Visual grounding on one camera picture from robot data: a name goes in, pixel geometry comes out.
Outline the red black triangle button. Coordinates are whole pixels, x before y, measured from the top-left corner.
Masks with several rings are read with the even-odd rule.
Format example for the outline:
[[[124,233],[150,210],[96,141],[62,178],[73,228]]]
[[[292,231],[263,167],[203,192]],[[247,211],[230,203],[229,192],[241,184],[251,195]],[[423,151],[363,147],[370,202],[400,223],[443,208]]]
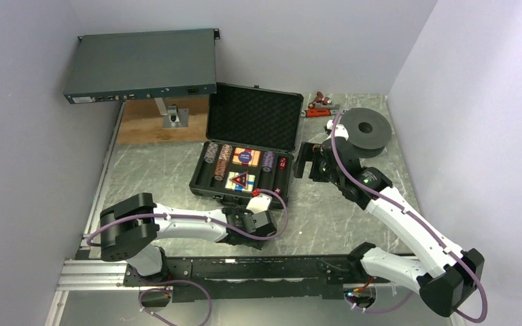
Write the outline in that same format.
[[[237,173],[235,176],[230,178],[230,181],[235,185],[241,186],[243,189],[248,188],[249,185],[249,173]]]

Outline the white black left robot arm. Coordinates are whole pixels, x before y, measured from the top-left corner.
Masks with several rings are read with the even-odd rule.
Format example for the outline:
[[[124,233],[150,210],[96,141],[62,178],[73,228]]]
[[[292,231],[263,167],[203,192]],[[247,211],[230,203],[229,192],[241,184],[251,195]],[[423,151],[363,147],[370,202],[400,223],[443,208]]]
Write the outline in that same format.
[[[125,261],[149,284],[159,285],[169,268],[155,240],[197,239],[261,249],[280,233],[270,203],[270,196],[260,194],[246,206],[191,211],[155,203],[151,193],[139,193],[103,210],[99,228],[86,242],[100,249],[103,261]]]

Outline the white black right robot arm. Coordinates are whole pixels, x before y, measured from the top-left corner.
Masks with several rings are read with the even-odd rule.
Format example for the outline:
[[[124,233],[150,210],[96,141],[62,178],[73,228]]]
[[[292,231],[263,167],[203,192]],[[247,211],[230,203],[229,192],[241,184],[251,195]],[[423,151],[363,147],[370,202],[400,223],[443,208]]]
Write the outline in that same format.
[[[312,163],[312,181],[335,185],[344,198],[384,223],[416,256],[416,260],[407,259],[364,242],[348,255],[351,279],[389,280],[419,295],[443,317],[461,314],[459,307],[478,291],[482,310],[472,322],[485,320],[487,296],[481,284],[485,258],[477,249],[465,250],[431,226],[386,175],[362,166],[355,147],[344,138],[302,143],[294,167],[296,178],[303,176],[307,162]]]

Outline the black poker set case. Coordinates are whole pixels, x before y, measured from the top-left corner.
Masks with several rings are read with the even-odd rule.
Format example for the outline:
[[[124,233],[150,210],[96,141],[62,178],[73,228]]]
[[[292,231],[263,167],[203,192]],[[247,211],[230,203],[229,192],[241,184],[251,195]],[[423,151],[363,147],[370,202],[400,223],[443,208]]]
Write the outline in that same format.
[[[298,132],[304,97],[299,93],[267,90],[259,87],[218,83],[216,93],[209,97],[209,115],[206,137],[198,163],[189,183],[196,196],[217,200],[222,204],[246,205],[251,193],[235,192],[225,188],[228,173],[248,172],[256,176],[254,190],[280,189],[284,201],[289,199],[292,183],[292,165],[298,143]],[[215,162],[203,161],[209,143],[219,145]],[[222,145],[261,151],[258,167],[239,166],[228,161],[223,181],[213,177]],[[265,151],[275,153],[273,171],[262,171]],[[286,158],[286,164],[280,164]]]

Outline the brown poker chip stack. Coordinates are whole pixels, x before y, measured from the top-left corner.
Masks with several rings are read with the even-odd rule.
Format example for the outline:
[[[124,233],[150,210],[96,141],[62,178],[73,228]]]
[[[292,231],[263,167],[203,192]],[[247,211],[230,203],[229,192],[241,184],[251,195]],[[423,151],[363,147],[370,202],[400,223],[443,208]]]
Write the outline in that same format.
[[[216,181],[223,181],[226,176],[226,173],[227,173],[227,168],[228,168],[228,160],[219,159],[215,166],[214,175],[213,175],[214,179]]]

